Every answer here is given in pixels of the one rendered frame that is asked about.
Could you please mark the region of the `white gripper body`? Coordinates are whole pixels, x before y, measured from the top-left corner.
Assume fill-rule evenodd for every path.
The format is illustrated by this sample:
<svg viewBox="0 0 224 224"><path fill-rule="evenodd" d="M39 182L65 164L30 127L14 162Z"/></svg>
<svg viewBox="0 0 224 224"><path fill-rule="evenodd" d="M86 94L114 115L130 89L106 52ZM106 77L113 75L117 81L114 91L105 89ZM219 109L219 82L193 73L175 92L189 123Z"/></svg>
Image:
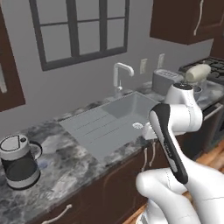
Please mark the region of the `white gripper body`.
<svg viewBox="0 0 224 224"><path fill-rule="evenodd" d="M142 135L145 140L157 139L157 136L156 136L150 122L147 122L144 125Z"/></svg>

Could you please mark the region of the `dark brown base cupboard door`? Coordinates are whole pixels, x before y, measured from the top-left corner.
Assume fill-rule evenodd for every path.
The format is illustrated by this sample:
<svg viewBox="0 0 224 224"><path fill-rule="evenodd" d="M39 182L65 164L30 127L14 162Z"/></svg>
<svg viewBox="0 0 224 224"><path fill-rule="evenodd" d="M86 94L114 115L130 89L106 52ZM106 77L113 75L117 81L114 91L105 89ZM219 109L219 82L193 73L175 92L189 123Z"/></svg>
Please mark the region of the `dark brown base cupboard door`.
<svg viewBox="0 0 224 224"><path fill-rule="evenodd" d="M136 177L144 166L144 154L119 164L105 179L102 188L102 224L122 224L146 203L136 188Z"/></svg>
<svg viewBox="0 0 224 224"><path fill-rule="evenodd" d="M149 162L152 158L152 143L156 143L156 156L153 161L152 167L149 166ZM157 139L150 140L147 145L147 156L148 156L148 162L147 165L150 169L159 169L159 168L167 168L169 167L169 163L167 161L167 158L165 156L165 153L163 151L163 148L160 145L160 142Z"/></svg>

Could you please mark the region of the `grey sink with drainer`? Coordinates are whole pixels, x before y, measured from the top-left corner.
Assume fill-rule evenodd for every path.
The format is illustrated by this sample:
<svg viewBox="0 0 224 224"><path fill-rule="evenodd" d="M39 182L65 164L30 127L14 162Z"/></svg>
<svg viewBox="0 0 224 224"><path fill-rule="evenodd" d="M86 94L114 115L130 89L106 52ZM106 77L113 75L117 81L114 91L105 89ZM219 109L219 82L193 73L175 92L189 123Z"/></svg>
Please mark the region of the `grey sink with drainer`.
<svg viewBox="0 0 224 224"><path fill-rule="evenodd" d="M138 92L60 121L59 124L98 161L142 135L149 111L158 104Z"/></svg>

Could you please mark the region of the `silver toaster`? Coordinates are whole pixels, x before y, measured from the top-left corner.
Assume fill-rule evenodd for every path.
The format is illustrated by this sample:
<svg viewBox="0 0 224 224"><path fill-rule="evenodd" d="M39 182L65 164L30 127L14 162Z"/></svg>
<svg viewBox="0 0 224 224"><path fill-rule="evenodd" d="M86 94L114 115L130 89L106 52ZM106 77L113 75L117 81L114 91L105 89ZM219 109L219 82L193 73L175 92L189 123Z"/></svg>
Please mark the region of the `silver toaster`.
<svg viewBox="0 0 224 224"><path fill-rule="evenodd" d="M152 75L152 90L160 95L166 95L170 86L180 82L184 77L179 73L174 73L165 69L157 69Z"/></svg>

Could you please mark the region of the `black oven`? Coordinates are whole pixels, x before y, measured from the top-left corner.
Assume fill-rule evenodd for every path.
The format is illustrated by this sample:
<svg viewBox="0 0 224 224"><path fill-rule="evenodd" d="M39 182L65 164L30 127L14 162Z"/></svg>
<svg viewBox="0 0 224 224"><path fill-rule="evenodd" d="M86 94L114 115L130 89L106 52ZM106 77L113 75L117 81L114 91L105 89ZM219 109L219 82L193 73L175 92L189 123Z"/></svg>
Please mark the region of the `black oven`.
<svg viewBox="0 0 224 224"><path fill-rule="evenodd" d="M207 120L203 120L198 131L187 134L187 138L184 142L184 149L185 154L190 159L195 159L201 152L208 152L223 112L224 105L223 109L217 114Z"/></svg>

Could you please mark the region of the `white tap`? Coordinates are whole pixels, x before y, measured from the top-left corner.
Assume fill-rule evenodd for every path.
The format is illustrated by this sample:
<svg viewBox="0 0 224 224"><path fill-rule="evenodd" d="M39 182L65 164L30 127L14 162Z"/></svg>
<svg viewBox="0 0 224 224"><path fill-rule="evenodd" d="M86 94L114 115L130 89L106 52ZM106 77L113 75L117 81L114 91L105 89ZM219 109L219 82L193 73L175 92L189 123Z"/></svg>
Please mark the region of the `white tap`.
<svg viewBox="0 0 224 224"><path fill-rule="evenodd" d="M121 94L122 90L123 90L121 80L119 79L119 72L118 72L118 70L120 68L126 70L129 73L130 77L133 77L134 74L135 74L134 69L131 66L123 64L121 62L118 62L118 63L114 64L114 79L113 79L113 82L114 82L114 88L115 88L115 98L118 98L119 95Z"/></svg>

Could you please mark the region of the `black gas hob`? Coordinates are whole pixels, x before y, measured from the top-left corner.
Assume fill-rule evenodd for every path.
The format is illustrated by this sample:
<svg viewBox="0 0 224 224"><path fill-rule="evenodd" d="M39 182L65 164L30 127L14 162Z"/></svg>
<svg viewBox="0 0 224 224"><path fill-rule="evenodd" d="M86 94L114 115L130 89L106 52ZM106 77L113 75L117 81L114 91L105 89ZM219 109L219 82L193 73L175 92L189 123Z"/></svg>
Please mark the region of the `black gas hob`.
<svg viewBox="0 0 224 224"><path fill-rule="evenodd" d="M208 64L211 67L211 73L207 76L209 81L221 84L224 86L224 59L207 57L193 63L181 66L178 70L185 73L188 69L198 64Z"/></svg>

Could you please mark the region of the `dark brown drawer front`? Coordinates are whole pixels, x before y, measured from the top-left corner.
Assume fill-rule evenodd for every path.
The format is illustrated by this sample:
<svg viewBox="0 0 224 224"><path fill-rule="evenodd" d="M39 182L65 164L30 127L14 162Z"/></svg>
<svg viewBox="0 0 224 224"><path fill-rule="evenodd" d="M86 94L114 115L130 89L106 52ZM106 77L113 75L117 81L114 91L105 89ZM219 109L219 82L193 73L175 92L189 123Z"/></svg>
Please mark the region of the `dark brown drawer front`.
<svg viewBox="0 0 224 224"><path fill-rule="evenodd" d="M41 224L43 221L50 220L59 215L69 204L72 204L73 208L53 224L81 224L81 216L84 211L84 206L82 194L80 192L74 194L68 200L51 209L49 212L40 215L38 218L34 218L26 224Z"/></svg>

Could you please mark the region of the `dark framed window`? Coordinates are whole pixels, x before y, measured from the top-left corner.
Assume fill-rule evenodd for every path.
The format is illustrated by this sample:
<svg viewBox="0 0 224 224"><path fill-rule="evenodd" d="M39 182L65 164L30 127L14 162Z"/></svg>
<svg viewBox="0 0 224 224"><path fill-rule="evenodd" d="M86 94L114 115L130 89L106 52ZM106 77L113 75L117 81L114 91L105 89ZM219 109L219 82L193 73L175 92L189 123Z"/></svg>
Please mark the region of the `dark framed window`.
<svg viewBox="0 0 224 224"><path fill-rule="evenodd" d="M44 71L128 50L130 0L29 0L29 4Z"/></svg>

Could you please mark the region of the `grey and black electric kettle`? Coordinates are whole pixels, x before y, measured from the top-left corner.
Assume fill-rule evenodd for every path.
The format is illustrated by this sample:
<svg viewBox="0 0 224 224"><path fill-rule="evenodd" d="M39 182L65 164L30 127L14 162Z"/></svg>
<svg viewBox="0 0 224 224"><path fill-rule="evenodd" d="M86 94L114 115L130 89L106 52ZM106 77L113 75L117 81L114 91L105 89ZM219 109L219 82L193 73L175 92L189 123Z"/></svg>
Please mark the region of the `grey and black electric kettle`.
<svg viewBox="0 0 224 224"><path fill-rule="evenodd" d="M10 188L24 190L38 182L41 173L37 159L42 153L40 143L22 134L7 136L0 141L0 159Z"/></svg>

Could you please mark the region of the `white wall socket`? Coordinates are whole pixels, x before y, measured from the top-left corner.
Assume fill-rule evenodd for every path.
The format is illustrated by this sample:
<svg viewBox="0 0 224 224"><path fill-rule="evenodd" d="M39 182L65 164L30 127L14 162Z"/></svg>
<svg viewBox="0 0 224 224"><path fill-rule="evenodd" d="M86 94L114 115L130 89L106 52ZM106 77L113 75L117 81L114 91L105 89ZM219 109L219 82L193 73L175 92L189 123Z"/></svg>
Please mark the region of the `white wall socket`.
<svg viewBox="0 0 224 224"><path fill-rule="evenodd" d="M140 61L140 74L145 74L147 61L148 61L148 59L141 59L141 61Z"/></svg>
<svg viewBox="0 0 224 224"><path fill-rule="evenodd" d="M164 61L165 61L165 54L160 53L159 56L158 56L158 61L157 61L157 69L159 69L163 66Z"/></svg>

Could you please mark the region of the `dark brown wall cupboard door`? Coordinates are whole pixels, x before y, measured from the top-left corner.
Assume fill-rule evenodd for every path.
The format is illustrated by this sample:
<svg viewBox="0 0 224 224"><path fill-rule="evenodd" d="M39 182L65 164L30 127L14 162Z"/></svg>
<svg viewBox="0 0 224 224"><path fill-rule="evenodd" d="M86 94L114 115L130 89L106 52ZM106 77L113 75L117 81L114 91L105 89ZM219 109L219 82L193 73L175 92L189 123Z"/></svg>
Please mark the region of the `dark brown wall cupboard door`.
<svg viewBox="0 0 224 224"><path fill-rule="evenodd" d="M0 91L0 112L25 104L25 97L21 87L16 62L11 49L9 35L4 22L4 15L0 7L0 63L7 92Z"/></svg>
<svg viewBox="0 0 224 224"><path fill-rule="evenodd" d="M224 0L204 0L199 29L193 36L199 14L200 0L153 0L150 36L191 45L222 34Z"/></svg>

